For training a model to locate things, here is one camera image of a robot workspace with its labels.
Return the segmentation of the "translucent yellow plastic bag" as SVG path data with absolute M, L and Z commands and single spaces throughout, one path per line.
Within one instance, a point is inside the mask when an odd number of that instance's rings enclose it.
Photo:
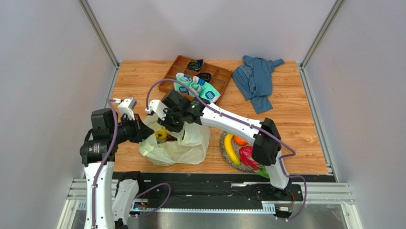
M 164 129 L 168 135 L 172 135 L 178 141 L 167 142 L 151 135 L 139 145 L 139 152 L 149 161 L 159 166 L 172 164 L 197 165 L 204 161 L 210 141 L 210 129 L 205 125 L 185 123 L 179 133 L 169 132 L 158 124 L 158 116 L 148 116 L 144 123 L 155 132 Z

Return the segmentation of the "single yellow banana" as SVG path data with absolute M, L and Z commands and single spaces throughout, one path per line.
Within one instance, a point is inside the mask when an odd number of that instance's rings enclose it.
M 223 141 L 223 145 L 224 145 L 224 149 L 226 154 L 228 155 L 229 159 L 236 165 L 240 165 L 241 161 L 239 159 L 239 157 L 237 156 L 237 154 L 235 153 L 234 149 L 233 149 L 233 145 L 232 145 L 232 139 L 233 139 L 234 135 L 232 134 L 227 134 L 224 137 L 224 141 Z

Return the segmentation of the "orange fake tangerine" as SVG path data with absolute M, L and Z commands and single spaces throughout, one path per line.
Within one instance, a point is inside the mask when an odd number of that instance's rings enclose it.
M 234 139 L 234 142 L 237 144 L 237 145 L 239 145 L 239 146 L 246 146 L 246 145 L 248 145 L 248 142 L 246 142 L 244 139 L 242 139 L 242 138 L 240 138 L 240 137 L 238 137 L 238 136 L 234 136 L 233 137 L 233 139 Z

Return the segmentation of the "pink dragon fruit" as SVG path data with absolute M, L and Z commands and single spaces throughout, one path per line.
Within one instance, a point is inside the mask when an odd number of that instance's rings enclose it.
M 253 146 L 243 146 L 239 149 L 240 161 L 248 168 L 250 168 L 254 173 L 269 179 L 269 174 L 265 167 L 260 163 L 256 162 L 253 157 Z

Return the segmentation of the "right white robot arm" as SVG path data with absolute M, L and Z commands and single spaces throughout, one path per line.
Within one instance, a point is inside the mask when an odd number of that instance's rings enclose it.
M 281 161 L 283 142 L 273 120 L 244 118 L 198 96 L 189 100 L 175 90 L 169 91 L 161 100 L 148 102 L 145 111 L 149 115 L 158 115 L 163 126 L 171 131 L 180 131 L 184 123 L 196 123 L 242 138 L 253 146 L 252 158 L 265 167 L 271 185 L 278 189 L 290 186 L 288 173 Z

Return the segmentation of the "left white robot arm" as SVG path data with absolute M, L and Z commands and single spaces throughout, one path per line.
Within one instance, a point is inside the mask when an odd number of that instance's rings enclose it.
M 130 108 L 91 114 L 92 128 L 80 148 L 87 185 L 86 229 L 126 229 L 135 196 L 145 188 L 139 171 L 114 172 L 115 153 L 124 142 L 141 143 L 153 134 Z

